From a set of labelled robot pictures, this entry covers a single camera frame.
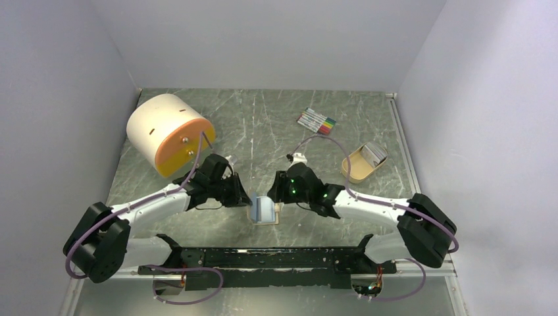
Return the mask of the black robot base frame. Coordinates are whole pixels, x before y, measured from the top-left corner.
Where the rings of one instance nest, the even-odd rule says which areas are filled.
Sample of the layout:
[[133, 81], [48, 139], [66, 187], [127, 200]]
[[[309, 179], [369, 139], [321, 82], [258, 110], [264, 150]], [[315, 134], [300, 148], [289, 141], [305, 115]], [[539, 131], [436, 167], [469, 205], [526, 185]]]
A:
[[352, 288], [357, 275], [396, 273], [394, 262], [373, 263], [364, 246], [291, 248], [179, 248], [173, 244], [164, 271], [148, 266], [139, 275], [171, 280], [185, 291], [210, 288], [264, 288], [268, 286], [328, 286]]

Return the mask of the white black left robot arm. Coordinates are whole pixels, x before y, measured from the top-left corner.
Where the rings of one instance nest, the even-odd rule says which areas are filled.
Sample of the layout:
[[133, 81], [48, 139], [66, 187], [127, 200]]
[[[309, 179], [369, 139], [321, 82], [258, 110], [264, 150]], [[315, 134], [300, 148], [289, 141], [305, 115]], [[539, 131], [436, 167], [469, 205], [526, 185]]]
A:
[[150, 266], [172, 274], [184, 267], [182, 247], [166, 234], [138, 238], [139, 231], [155, 222], [195, 209], [208, 199], [223, 207], [252, 204], [234, 164], [233, 155], [212, 153], [193, 173], [177, 178], [163, 189], [132, 202], [109, 207], [90, 205], [63, 246], [67, 273], [79, 268], [80, 278], [100, 283], [118, 270]]

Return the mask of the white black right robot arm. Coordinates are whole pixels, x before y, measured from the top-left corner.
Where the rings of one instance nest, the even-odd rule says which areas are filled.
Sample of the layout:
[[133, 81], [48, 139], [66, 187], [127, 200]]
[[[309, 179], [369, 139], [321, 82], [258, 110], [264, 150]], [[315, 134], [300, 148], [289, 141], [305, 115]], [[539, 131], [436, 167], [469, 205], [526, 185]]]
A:
[[380, 263], [414, 259], [439, 268], [457, 249], [456, 225], [426, 195], [393, 199], [354, 192], [339, 184], [324, 183], [305, 163], [276, 172], [267, 192], [274, 202], [306, 203], [322, 217], [355, 219], [390, 228], [392, 233], [363, 238], [364, 249], [355, 255], [357, 268], [372, 272]]

